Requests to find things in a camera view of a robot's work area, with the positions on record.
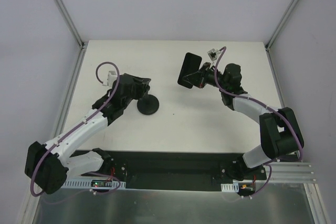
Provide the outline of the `black smartphone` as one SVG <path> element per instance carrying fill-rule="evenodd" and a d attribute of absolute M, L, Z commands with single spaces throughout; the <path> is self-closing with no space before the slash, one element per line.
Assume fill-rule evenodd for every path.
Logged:
<path fill-rule="evenodd" d="M 181 71 L 177 80 L 177 83 L 185 88 L 191 89 L 192 84 L 185 81 L 183 78 L 189 74 L 195 73 L 199 70 L 202 62 L 202 57 L 193 53 L 187 52 L 181 67 Z"/>

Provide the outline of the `black round-base phone stand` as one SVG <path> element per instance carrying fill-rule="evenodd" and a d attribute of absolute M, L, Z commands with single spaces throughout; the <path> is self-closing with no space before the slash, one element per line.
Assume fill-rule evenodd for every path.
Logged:
<path fill-rule="evenodd" d="M 147 94 L 137 101 L 137 109 L 144 115 L 152 115 L 156 113 L 159 107 L 160 103 L 158 98 L 151 94 Z"/>

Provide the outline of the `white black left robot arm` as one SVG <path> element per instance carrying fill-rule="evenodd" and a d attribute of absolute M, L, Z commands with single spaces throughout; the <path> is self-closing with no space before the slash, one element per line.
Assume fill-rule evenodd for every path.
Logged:
<path fill-rule="evenodd" d="M 96 172 L 106 176 L 111 170 L 111 157 L 100 148 L 73 156 L 73 153 L 96 133 L 118 119 L 133 100 L 140 100 L 150 90 L 150 78 L 124 73 L 112 88 L 97 100 L 88 113 L 70 130 L 44 144 L 34 142 L 27 152 L 25 174 L 30 187 L 38 185 L 46 194 L 59 190 L 68 178 Z"/>

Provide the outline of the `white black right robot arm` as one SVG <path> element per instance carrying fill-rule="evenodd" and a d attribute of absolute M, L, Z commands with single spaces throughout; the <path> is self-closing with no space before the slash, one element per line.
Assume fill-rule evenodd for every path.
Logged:
<path fill-rule="evenodd" d="M 304 140 L 291 108 L 274 109 L 252 98 L 241 87 L 241 67 L 234 63 L 218 71 L 211 63 L 184 63 L 178 84 L 186 88 L 204 88 L 207 84 L 219 88 L 222 102 L 233 111 L 240 112 L 259 124 L 260 144 L 240 155 L 226 169 L 231 179 L 250 178 L 261 165 L 301 152 Z"/>

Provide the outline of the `aluminium left frame post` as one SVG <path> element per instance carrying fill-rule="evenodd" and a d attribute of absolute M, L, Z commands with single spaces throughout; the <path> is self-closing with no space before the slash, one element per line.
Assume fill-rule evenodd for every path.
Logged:
<path fill-rule="evenodd" d="M 73 38 L 75 39 L 76 43 L 80 48 L 83 48 L 86 44 L 85 41 L 81 38 L 78 29 L 76 28 L 76 25 L 74 21 L 72 20 L 63 0 L 54 0 L 61 16 L 63 17 L 68 29 L 70 30 Z"/>

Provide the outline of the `aluminium frame post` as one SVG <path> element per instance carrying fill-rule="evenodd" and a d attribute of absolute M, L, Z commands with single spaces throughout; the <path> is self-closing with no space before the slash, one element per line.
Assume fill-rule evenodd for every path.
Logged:
<path fill-rule="evenodd" d="M 76 28 L 76 25 L 74 21 L 72 20 L 63 0 L 54 0 L 61 16 L 63 17 L 68 29 L 70 30 L 73 38 L 75 39 L 76 43 L 80 48 L 83 48 L 86 44 L 85 41 L 81 38 L 78 29 Z"/>
<path fill-rule="evenodd" d="M 269 40 L 265 43 L 265 50 L 269 51 L 273 44 L 275 43 L 276 39 L 280 35 L 281 31 L 284 29 L 286 23 L 288 22 L 289 18 L 295 11 L 296 7 L 298 6 L 301 0 L 291 0 L 289 5 L 287 6 L 285 12 L 283 13 L 279 23 L 277 24 L 275 30 L 271 34 Z"/>

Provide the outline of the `aluminium right frame post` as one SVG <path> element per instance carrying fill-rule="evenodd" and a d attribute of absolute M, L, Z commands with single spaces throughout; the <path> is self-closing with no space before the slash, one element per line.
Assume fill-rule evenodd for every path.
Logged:
<path fill-rule="evenodd" d="M 289 18 L 295 11 L 296 7 L 298 6 L 301 0 L 291 0 L 289 5 L 287 6 L 285 12 L 283 13 L 279 23 L 277 24 L 275 30 L 271 34 L 269 40 L 265 43 L 265 50 L 269 51 L 273 44 L 275 43 L 276 39 L 280 35 L 281 31 L 284 29 L 286 23 L 288 22 Z"/>

